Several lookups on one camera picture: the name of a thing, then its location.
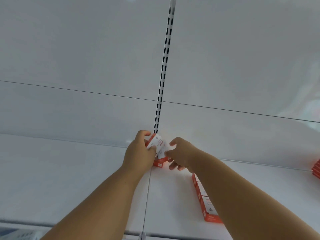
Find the bare skin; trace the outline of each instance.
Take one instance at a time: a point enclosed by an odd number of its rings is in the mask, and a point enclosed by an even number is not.
[[[182,138],[170,142],[171,170],[187,168],[201,181],[234,240],[320,240],[320,235],[274,198],[222,161]]]
[[[41,239],[122,239],[134,191],[156,156],[156,147],[145,147],[144,137],[148,135],[149,131],[139,131],[126,150],[122,166]]]

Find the glossy surface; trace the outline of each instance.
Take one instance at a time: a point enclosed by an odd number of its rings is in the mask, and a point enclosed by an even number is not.
[[[0,134],[0,219],[56,224],[123,161],[125,148]],[[126,230],[142,232],[149,173]]]
[[[0,133],[126,147],[156,101],[0,82]]]
[[[320,158],[316,122],[163,102],[158,132],[221,159],[310,170]]]
[[[0,0],[0,80],[156,100],[170,0]]]
[[[320,0],[177,0],[164,101],[320,121]]]
[[[320,232],[320,184],[311,172],[233,161],[224,163]],[[151,171],[144,231],[173,238],[232,239],[224,225],[204,221],[191,173],[170,171],[168,165]]]

